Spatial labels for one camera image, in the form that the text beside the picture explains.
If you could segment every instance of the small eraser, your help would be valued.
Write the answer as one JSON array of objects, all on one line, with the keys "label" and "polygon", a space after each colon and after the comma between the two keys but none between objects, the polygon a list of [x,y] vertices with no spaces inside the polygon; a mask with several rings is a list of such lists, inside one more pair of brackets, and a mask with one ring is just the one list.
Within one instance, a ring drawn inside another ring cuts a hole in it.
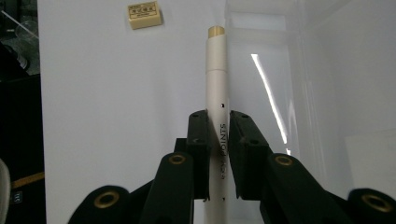
[{"label": "small eraser", "polygon": [[130,5],[128,15],[133,30],[163,24],[157,1]]}]

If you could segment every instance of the gold eraser tip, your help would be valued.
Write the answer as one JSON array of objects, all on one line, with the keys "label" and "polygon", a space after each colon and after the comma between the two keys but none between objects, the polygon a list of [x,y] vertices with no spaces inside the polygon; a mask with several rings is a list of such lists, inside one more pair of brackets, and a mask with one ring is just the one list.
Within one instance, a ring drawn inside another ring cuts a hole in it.
[{"label": "gold eraser tip", "polygon": [[224,28],[222,26],[212,26],[209,28],[209,38],[216,35],[224,35]]},{"label": "gold eraser tip", "polygon": [[128,6],[128,16],[133,30],[163,24],[156,1]]}]

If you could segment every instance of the pencil eraser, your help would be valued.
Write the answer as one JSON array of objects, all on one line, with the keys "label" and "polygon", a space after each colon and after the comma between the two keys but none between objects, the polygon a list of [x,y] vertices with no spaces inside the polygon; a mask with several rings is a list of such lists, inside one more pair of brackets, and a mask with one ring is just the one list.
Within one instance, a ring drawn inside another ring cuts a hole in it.
[{"label": "pencil eraser", "polygon": [[133,30],[163,24],[157,1],[130,5],[128,15]]}]

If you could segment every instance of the eraser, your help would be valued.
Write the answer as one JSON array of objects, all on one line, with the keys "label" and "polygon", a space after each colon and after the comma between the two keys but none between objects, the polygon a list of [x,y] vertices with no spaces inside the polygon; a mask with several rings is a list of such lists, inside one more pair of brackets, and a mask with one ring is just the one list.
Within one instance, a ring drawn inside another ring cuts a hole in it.
[{"label": "eraser", "polygon": [[133,30],[163,24],[157,1],[130,5],[128,15]]}]

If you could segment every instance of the white pencil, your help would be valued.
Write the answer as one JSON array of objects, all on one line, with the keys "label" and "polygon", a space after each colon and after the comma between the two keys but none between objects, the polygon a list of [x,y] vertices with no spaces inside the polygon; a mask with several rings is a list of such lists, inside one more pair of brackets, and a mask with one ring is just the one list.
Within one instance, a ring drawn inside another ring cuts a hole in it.
[{"label": "white pencil", "polygon": [[227,223],[228,102],[226,37],[224,28],[214,26],[206,41],[206,109],[212,153],[205,224]]}]

